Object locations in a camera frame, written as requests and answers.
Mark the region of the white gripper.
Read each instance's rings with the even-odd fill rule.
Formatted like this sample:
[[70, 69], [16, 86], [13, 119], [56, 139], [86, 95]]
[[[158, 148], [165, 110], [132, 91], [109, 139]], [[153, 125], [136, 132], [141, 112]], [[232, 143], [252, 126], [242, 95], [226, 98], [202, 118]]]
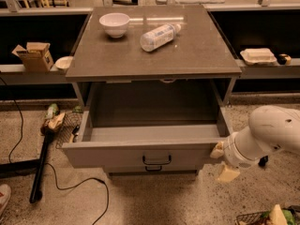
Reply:
[[238, 132], [231, 134], [225, 142], [218, 142], [210, 153], [211, 158], [221, 158], [224, 161], [220, 164], [217, 180], [229, 183], [240, 175], [238, 169], [248, 169], [259, 162], [255, 157], [252, 145], [254, 141], [248, 136], [241, 137]]

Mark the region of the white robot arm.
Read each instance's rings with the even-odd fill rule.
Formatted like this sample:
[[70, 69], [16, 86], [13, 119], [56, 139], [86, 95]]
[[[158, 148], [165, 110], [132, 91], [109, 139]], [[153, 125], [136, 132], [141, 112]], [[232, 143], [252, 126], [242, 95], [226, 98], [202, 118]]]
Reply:
[[223, 158], [217, 180], [228, 183], [282, 150], [300, 154], [300, 111], [265, 105], [251, 113], [246, 127], [218, 142], [210, 157]]

